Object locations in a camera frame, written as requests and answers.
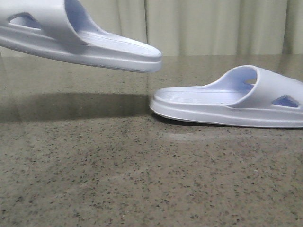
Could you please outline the light blue slipper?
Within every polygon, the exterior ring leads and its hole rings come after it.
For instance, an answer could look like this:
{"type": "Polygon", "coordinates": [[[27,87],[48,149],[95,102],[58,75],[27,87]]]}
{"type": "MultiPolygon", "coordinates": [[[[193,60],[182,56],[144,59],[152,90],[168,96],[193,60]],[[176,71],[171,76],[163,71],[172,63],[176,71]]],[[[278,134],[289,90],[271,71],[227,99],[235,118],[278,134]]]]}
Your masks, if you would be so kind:
{"type": "Polygon", "coordinates": [[[159,89],[150,108],[160,116],[186,122],[301,128],[303,84],[263,68],[244,65],[205,86],[159,89]]]}
{"type": "Polygon", "coordinates": [[[161,51],[100,28],[77,0],[3,0],[2,47],[39,57],[116,70],[155,72],[161,51]]]}

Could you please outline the pale green curtain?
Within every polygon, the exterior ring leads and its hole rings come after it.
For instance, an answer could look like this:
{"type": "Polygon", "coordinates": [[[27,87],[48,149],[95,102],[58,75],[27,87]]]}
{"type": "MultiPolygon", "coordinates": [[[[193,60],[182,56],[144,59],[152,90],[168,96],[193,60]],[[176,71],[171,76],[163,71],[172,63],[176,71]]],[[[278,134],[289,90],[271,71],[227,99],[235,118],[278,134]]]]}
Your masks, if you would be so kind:
{"type": "Polygon", "coordinates": [[[103,30],[164,55],[301,54],[300,0],[78,0],[103,30]]]}

